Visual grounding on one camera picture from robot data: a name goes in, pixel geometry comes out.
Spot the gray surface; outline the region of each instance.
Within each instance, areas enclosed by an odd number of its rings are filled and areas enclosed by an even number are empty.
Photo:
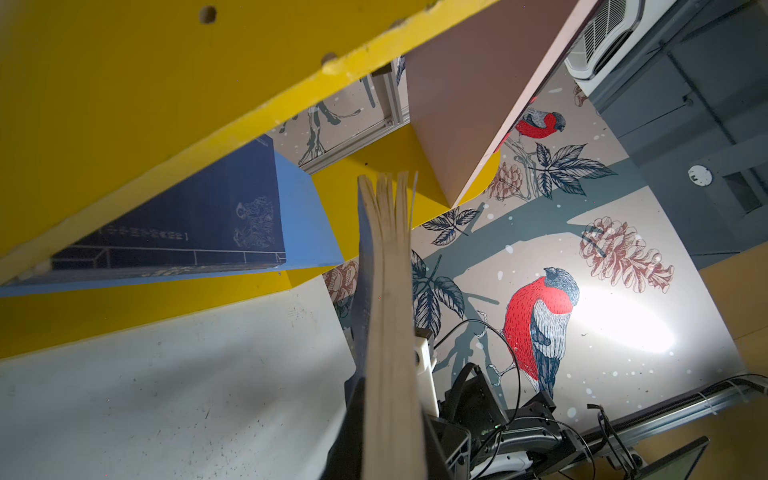
[[[698,35],[686,36],[743,3],[709,2],[699,15],[693,19],[689,16],[688,26],[668,47],[737,143],[768,131],[768,63],[762,60],[768,58],[768,17],[753,5],[700,30]],[[663,52],[653,56],[656,40],[670,40],[682,23],[648,40],[642,53],[636,52],[636,58],[646,56],[650,60],[633,78],[632,72],[624,72],[628,81],[623,91],[617,91],[614,84],[612,93],[606,86],[594,97],[599,99],[603,118],[647,178],[695,264],[704,268],[768,240],[768,228],[738,227],[743,213],[728,213],[718,207],[732,200],[728,191],[713,195],[707,191],[710,187],[698,187],[688,179],[691,165],[731,143],[672,61]],[[632,66],[635,70],[638,67],[637,62]],[[613,96],[610,101],[606,100],[609,93]],[[672,111],[684,104],[684,97],[690,104]],[[753,164],[766,160],[762,151],[754,152]]]

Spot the tree branch illustration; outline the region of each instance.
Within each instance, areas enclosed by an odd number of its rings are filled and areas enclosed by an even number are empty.
[[[552,200],[538,197],[512,210],[515,215],[514,223],[507,219],[508,214],[498,214],[496,220],[473,230],[479,217],[472,219],[465,228],[465,231],[469,233],[468,236],[458,236],[448,246],[424,258],[424,263],[428,266],[434,266],[438,256],[441,256],[440,274],[455,279],[471,266],[487,260],[504,250],[506,245],[512,245],[518,241],[533,240],[544,235],[557,233],[572,233],[581,239],[587,226],[568,223],[571,218],[609,204],[647,185],[642,173],[629,158],[612,164],[611,169],[616,173],[615,175],[599,179],[581,179],[586,201],[584,201],[584,197],[574,197],[557,189],[551,193]],[[555,204],[560,204],[561,207],[557,208]],[[478,210],[482,211],[482,204],[478,206]],[[467,295],[464,294],[464,296],[466,318],[480,318],[474,306],[468,301]],[[469,323],[465,331],[456,336],[453,347],[437,365],[435,371],[445,368],[454,356],[455,361],[452,366],[452,379],[454,379],[472,355],[473,337],[480,333],[482,333],[482,325]],[[484,347],[487,352],[488,336],[484,336],[480,341],[485,344]],[[496,373],[487,365],[486,370],[492,383],[496,382]],[[501,387],[496,387],[496,389],[497,394],[501,393]]]

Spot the red-breasted bird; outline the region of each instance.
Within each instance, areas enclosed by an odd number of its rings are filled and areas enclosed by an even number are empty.
[[[509,137],[512,130],[515,129],[520,132],[520,135],[525,135],[531,138],[544,138],[549,137],[556,131],[563,131],[565,128],[565,118],[558,112],[553,111],[551,113],[536,110],[533,107],[528,107],[520,117],[520,121],[510,128],[507,134],[504,136],[504,140]]]
[[[554,378],[565,355],[565,333],[578,303],[576,280],[548,266],[542,278],[518,290],[507,306],[504,336],[515,349],[518,368],[536,392],[554,396]]]

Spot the air vent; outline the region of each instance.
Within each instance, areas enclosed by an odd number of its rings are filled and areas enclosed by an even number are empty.
[[[605,52],[616,40],[626,40],[627,32],[640,21],[643,0],[605,0],[598,13],[587,23],[574,43],[565,65],[574,78],[588,80],[598,72],[598,63],[605,65]]]

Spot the book cover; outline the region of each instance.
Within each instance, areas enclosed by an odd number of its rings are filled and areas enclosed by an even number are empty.
[[[44,277],[252,270],[285,261],[273,142],[263,135],[56,253]]]

